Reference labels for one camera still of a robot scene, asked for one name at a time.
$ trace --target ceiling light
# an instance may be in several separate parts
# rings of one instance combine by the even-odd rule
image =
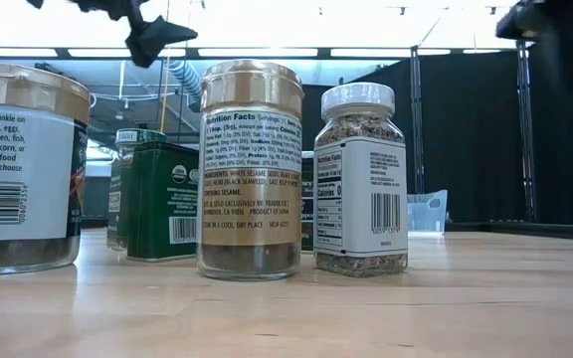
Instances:
[[[489,54],[499,52],[498,49],[469,49],[464,50],[464,54]]]
[[[163,49],[160,52],[160,57],[184,57],[185,56],[185,49]]]
[[[130,58],[131,54],[128,49],[69,49],[68,52],[72,57],[90,57],[90,58]]]
[[[317,49],[200,49],[202,57],[315,57]]]
[[[54,49],[0,48],[0,57],[56,57]]]
[[[410,49],[332,49],[331,57],[407,58]]]
[[[430,56],[430,55],[447,55],[450,53],[450,50],[442,50],[442,49],[418,49],[417,54],[421,56]]]

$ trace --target metal pole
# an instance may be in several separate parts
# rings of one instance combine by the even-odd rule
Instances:
[[[422,80],[418,47],[410,49],[410,99],[413,115],[413,139],[415,149],[415,191],[424,193],[424,131],[422,117]]]
[[[529,85],[529,60],[525,42],[516,42],[518,59],[519,119],[521,128],[521,154],[523,158],[523,186],[527,221],[536,223],[536,176],[534,170],[534,145],[532,135],[532,103]]]

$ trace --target spice jar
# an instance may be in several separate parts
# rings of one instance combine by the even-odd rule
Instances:
[[[314,252],[319,269],[365,277],[408,265],[406,147],[393,90],[356,83],[322,95],[315,138]]]
[[[130,203],[130,186],[134,181],[134,148],[138,144],[165,142],[167,136],[144,128],[119,129],[116,132],[116,157],[111,162],[109,202],[107,205],[107,246],[115,251],[127,250],[131,233],[129,211],[137,210]]]
[[[89,120],[81,84],[0,64],[0,273],[77,257]]]
[[[199,193],[198,270],[275,279],[300,257],[300,80],[290,69],[237,60],[207,70]]]

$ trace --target wooden table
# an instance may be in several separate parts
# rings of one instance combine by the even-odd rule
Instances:
[[[75,266],[0,275],[0,357],[573,358],[573,241],[411,240],[408,271],[271,282],[147,265],[86,231]]]

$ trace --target duct hose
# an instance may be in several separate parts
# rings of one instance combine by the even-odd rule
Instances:
[[[184,93],[187,94],[187,104],[200,102],[200,81],[201,77],[190,63],[184,61],[174,61],[167,66],[167,71],[181,84]]]

